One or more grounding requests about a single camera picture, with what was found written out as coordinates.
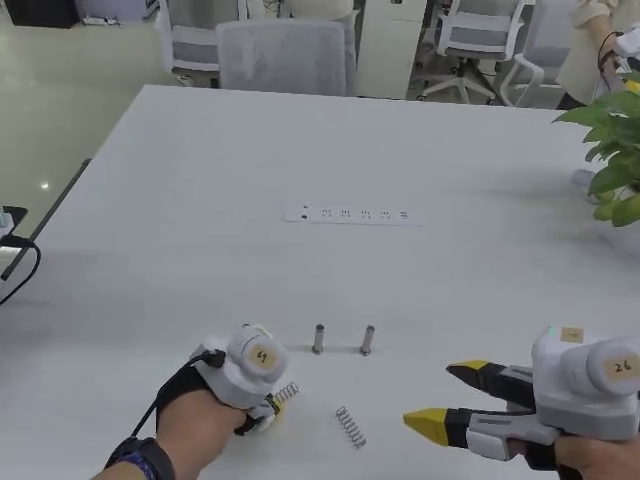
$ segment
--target green plant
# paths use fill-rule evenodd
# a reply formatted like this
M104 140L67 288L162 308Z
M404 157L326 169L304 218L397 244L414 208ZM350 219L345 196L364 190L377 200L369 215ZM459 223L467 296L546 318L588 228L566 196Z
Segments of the green plant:
M640 72L624 77L640 84ZM610 93L555 121L590 127L583 142L596 145L585 160L607 163L589 186L589 193L600 201L594 218L611 221L615 227L640 220L640 94L631 90Z

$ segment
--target tiled floor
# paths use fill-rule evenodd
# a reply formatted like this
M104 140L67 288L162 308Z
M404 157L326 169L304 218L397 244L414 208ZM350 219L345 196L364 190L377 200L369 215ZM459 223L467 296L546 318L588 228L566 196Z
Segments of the tiled floor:
M29 215L28 235L93 156L144 84L162 70L152 25L14 27L0 11L0 204Z

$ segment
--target metal spring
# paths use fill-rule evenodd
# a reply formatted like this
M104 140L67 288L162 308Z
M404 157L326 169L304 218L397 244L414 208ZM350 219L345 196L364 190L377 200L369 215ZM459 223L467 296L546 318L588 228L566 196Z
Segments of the metal spring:
M362 448L367 444L367 439L360 431L358 424L351 417L347 407L340 407L336 410L336 417L338 417L340 425L342 425L342 428L354 447Z
M295 382L291 382L288 385L284 386L280 390L278 390L273 396L274 398L280 402L281 404L289 400L294 395L297 395L300 391L298 385Z

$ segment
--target metal pin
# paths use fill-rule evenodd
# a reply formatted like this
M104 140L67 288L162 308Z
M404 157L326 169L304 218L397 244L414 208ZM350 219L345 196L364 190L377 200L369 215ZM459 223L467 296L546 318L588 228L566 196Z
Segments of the metal pin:
M316 336L313 339L313 347L311 347L311 350L316 355L320 355L322 353L323 341L324 341L324 325L320 323L316 325Z
M360 347L360 353L365 357L371 353L371 341L373 340L373 334L375 331L376 328L373 325L369 325L367 327L367 331L364 333L364 340Z

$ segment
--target black cable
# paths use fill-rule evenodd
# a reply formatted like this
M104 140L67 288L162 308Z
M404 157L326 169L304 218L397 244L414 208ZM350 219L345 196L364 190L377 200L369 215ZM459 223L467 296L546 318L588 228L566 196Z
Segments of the black cable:
M607 77L605 77L604 75L604 64L605 62L608 60L608 58L610 56L615 56L615 52L613 50L608 51L604 57L602 57L602 50L604 49L604 45L605 43L607 43L607 41L612 37L612 36L621 36L622 32L609 32L609 34L604 37L604 40L602 41L602 43L600 44L600 48L598 49L598 58L597 58L597 65L598 65L598 71L600 72L600 77L604 80L605 85L607 86L607 90L611 91L611 85L609 85L609 80L607 80Z
M207 365L209 365L210 367L220 368L220 367L222 367L222 364L224 363L225 357L226 357L226 354L224 352L219 351L219 350L215 350L213 352L211 352L209 350L205 350L200 355L196 355L195 357L190 359L187 363L185 363L182 367L180 367L178 369L178 372L180 370L183 370L185 368L189 368L189 367L195 365L196 363L198 363L201 360L203 362L205 362ZM158 404L158 398L156 397L155 400L151 403L151 406L149 406L147 411L144 412L144 415L142 416L142 418L140 419L138 424L133 429L133 432L131 432L131 436L132 437L137 437L138 436L138 433L140 433L140 430L142 430L142 427L144 427L144 424L147 423L147 420L149 420L149 417L151 416L153 411L156 409L157 404Z
M11 299L11 297L18 293L20 289L27 283L29 283L29 281L34 277L34 275L38 271L38 268L40 267L40 262L42 260L42 250L40 250L40 247L38 247L38 245L36 245L28 238L17 237L15 235L6 235L0 238L0 247L31 248L36 252L36 263L34 263L33 267L31 268L29 275L27 275L25 279L22 280L22 282L16 285L16 287L11 290L2 300L0 300L0 306L2 306L7 303ZM0 280L6 282L8 277L8 272L5 272L0 275Z

